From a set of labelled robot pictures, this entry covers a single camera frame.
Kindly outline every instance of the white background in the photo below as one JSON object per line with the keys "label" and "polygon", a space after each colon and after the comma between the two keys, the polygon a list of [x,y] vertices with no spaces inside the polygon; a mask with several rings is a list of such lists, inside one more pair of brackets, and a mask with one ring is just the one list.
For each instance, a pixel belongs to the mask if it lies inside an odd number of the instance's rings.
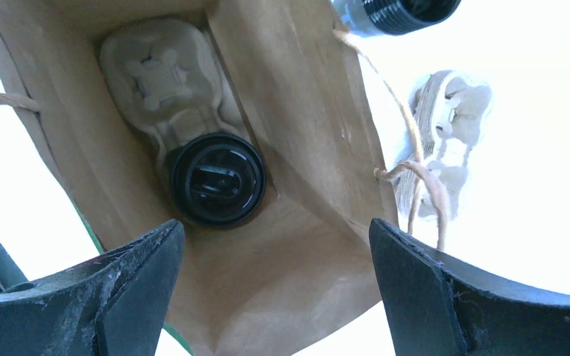
{"label": "white background", "polygon": [[[415,81],[437,70],[461,69],[492,84],[496,106],[471,155],[467,205],[451,226],[448,253],[503,277],[570,294],[570,1],[549,4],[464,0],[442,24],[366,42],[404,98]],[[363,71],[391,165],[407,144],[403,121],[379,78],[366,66]],[[415,235],[434,244],[434,228],[420,224]],[[30,280],[97,254],[22,124],[3,107],[0,240]],[[166,332],[161,341],[159,355],[180,354]],[[382,305],[297,353],[325,354],[393,355]]]}

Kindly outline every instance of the bottle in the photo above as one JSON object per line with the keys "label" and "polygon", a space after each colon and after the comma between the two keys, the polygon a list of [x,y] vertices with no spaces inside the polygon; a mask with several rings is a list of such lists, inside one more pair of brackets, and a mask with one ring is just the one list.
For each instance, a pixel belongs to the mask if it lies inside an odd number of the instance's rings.
{"label": "bottle", "polygon": [[177,19],[129,25],[104,41],[100,64],[119,112],[155,146],[157,173],[180,212],[212,228],[252,215],[266,167],[218,116],[222,78],[196,27]]}
{"label": "bottle", "polygon": [[331,0],[351,33],[361,37],[400,36],[439,24],[460,0]]}

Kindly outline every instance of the black lid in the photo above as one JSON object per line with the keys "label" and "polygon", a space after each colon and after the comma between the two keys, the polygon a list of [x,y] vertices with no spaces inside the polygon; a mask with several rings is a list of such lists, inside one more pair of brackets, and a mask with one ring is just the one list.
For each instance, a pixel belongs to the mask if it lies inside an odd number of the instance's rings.
{"label": "black lid", "polygon": [[390,35],[404,35],[448,19],[461,0],[362,0],[371,22]]}
{"label": "black lid", "polygon": [[171,195],[191,221],[228,228],[250,217],[266,190],[266,166],[257,150],[230,133],[193,139],[166,157]]}

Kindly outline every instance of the glass bottle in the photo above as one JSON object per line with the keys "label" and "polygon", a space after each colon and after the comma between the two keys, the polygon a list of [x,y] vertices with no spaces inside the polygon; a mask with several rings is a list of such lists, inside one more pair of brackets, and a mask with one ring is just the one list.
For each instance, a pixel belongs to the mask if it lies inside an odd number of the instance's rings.
{"label": "glass bottle", "polygon": [[400,36],[448,19],[460,0],[330,0],[351,33]]}

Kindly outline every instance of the brown paper bag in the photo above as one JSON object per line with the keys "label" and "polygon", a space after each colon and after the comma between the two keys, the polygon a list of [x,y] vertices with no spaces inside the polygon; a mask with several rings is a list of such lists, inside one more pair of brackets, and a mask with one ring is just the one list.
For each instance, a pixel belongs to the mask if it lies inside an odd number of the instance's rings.
{"label": "brown paper bag", "polygon": [[291,355],[380,301],[367,230],[396,206],[373,176],[357,55],[333,38],[328,0],[0,0],[4,87],[38,103],[16,112],[106,249],[181,218],[98,61],[112,30],[158,16],[210,28],[270,174],[252,221],[186,225],[168,322],[196,355]]}

